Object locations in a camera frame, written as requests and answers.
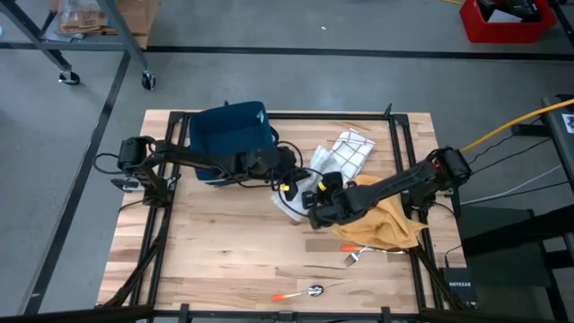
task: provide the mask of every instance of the black floor stripe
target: black floor stripe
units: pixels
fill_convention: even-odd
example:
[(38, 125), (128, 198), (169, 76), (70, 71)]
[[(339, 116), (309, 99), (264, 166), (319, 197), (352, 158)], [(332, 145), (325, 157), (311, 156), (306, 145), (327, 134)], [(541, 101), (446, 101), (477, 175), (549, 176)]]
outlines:
[(484, 59), (524, 61), (574, 61), (571, 54), (544, 53), (470, 53), (412, 50), (370, 50), (331, 48), (252, 48), (252, 47), (203, 47), (203, 46), (149, 46), (148, 53), (196, 53), (196, 54), (250, 54), (250, 55), (300, 55), (335, 57), (387, 57), (387, 58), (435, 58), (435, 59)]
[(88, 181), (88, 176), (91, 171), (91, 162), (93, 158), (98, 153), (100, 149), (101, 139), (106, 131), (106, 126), (108, 125), (109, 117), (114, 109), (114, 104), (116, 104), (116, 98), (119, 94), (119, 89), (121, 88), (124, 77), (126, 76), (127, 67), (129, 66), (130, 56), (126, 53), (122, 56), (122, 60), (117, 68), (116, 77), (114, 78), (111, 88), (109, 89), (108, 98), (104, 103), (104, 107), (101, 110), (100, 117), (98, 118), (98, 124), (93, 129), (91, 134), (90, 142), (88, 147), (83, 154), (82, 163), (80, 164), (80, 169), (76, 173), (72, 188), (68, 193), (67, 201), (65, 202), (64, 212), (60, 218), (59, 224), (57, 226), (56, 234), (50, 245), (44, 264), (40, 269), (38, 279), (34, 284), (34, 288), (31, 292), (28, 304), (24, 311), (25, 315), (37, 314), (44, 300), (46, 290), (52, 275), (54, 274), (54, 269), (56, 268), (57, 260), (62, 252), (62, 247), (64, 246), (65, 238), (70, 231), (70, 226), (72, 225), (72, 220), (74, 219), (74, 214), (80, 203), (82, 197), (82, 192)]

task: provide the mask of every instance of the white towel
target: white towel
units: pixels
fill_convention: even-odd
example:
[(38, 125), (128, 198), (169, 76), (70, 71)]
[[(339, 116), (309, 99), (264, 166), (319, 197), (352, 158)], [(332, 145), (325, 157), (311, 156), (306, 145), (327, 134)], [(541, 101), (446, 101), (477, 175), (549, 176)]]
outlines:
[[(339, 135), (333, 148), (327, 150), (323, 146), (318, 146), (309, 167), (313, 170), (320, 171), (321, 173), (328, 173), (331, 171), (341, 171), (343, 174), (343, 183), (354, 179), (362, 166), (369, 157), (370, 151), (373, 149), (375, 143), (354, 129), (349, 129)], [(312, 173), (311, 177), (302, 179), (297, 182), (298, 193), (291, 202), (285, 199), (283, 192), (283, 200), (299, 213), (307, 214), (307, 210), (303, 209), (301, 194), (305, 191), (317, 190), (317, 183), (320, 181), (320, 176)], [(277, 193), (273, 193), (271, 199), (273, 202), (289, 215), (295, 221), (302, 221), (304, 219), (300, 214), (294, 213), (287, 206), (283, 204)]]

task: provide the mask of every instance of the utensil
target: utensil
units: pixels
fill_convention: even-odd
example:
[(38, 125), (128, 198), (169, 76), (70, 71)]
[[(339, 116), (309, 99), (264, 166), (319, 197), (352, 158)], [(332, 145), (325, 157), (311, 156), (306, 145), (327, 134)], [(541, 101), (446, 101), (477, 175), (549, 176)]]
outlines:
[(356, 263), (356, 262), (359, 261), (359, 259), (361, 258), (361, 253), (362, 253), (363, 251), (367, 250), (367, 248), (368, 248), (368, 247), (365, 246), (365, 247), (360, 248), (360, 249), (357, 250), (357, 251), (352, 252), (351, 255), (349, 255), (349, 257), (347, 257), (347, 258), (344, 260), (344, 263), (345, 263), (347, 266), (351, 266), (352, 264)]
[[(358, 255), (355, 255), (355, 256), (357, 256), (357, 257), (356, 257), (356, 260), (355, 260), (354, 262), (352, 262), (351, 265), (354, 264), (355, 262), (359, 261), (360, 254), (361, 254), (363, 251), (377, 251), (377, 252), (384, 252), (384, 253), (393, 254), (393, 255), (403, 255), (403, 254), (406, 253), (406, 251), (404, 251), (404, 250), (402, 250), (402, 249), (399, 249), (399, 248), (393, 248), (393, 249), (387, 249), (387, 250), (385, 250), (385, 249), (374, 248), (374, 247), (369, 247), (369, 246), (354, 246), (354, 245), (348, 245), (348, 244), (343, 244), (343, 245), (341, 245), (341, 251), (355, 251), (355, 252), (359, 252)], [(349, 257), (347, 257), (347, 259), (344, 261), (345, 264), (347, 264), (347, 260), (348, 260), (348, 261), (351, 261), (351, 260), (349, 260)]]
[(285, 295), (273, 295), (271, 296), (271, 301), (283, 301), (291, 297), (307, 294), (311, 297), (318, 297), (325, 291), (325, 288), (321, 285), (312, 285), (307, 289), (305, 292), (296, 292), (293, 294), (285, 294)]

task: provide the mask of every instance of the cardboard box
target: cardboard box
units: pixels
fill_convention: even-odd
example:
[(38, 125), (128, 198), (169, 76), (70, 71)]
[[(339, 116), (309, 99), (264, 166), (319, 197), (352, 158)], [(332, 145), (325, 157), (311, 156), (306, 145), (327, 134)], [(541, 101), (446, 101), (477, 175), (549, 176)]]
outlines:
[(135, 36), (135, 41), (141, 48), (147, 49), (147, 43), (150, 38), (150, 31), (152, 30), (153, 21), (155, 16), (160, 10), (161, 0), (147, 0), (145, 6), (145, 13), (147, 18), (147, 34), (144, 36)]
[(50, 1), (50, 12), (57, 13), (59, 1), (58, 0), (51, 0)]
[[(146, 35), (148, 32), (146, 6), (149, 1), (154, 0), (116, 1), (117, 9), (124, 17), (127, 27), (134, 35)], [(104, 12), (101, 10), (82, 10), (82, 8), (78, 8), (77, 11), (72, 8), (66, 19), (60, 21), (59, 31), (63, 34), (76, 32), (116, 33)]]

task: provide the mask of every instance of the metal spoon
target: metal spoon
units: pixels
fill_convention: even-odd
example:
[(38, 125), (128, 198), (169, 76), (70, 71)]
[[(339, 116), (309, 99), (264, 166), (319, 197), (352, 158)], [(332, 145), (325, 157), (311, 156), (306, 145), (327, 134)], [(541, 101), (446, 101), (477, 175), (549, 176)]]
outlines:
[(296, 292), (293, 294), (286, 294), (286, 295), (273, 295), (271, 297), (271, 301), (283, 301), (286, 300), (288, 298), (291, 297), (295, 297), (295, 296), (299, 296), (299, 295), (303, 295), (303, 294), (307, 294), (311, 297), (318, 297), (320, 294), (322, 294), (325, 291), (325, 288), (321, 285), (312, 285), (311, 287), (309, 287), (307, 289), (307, 291), (305, 292)]

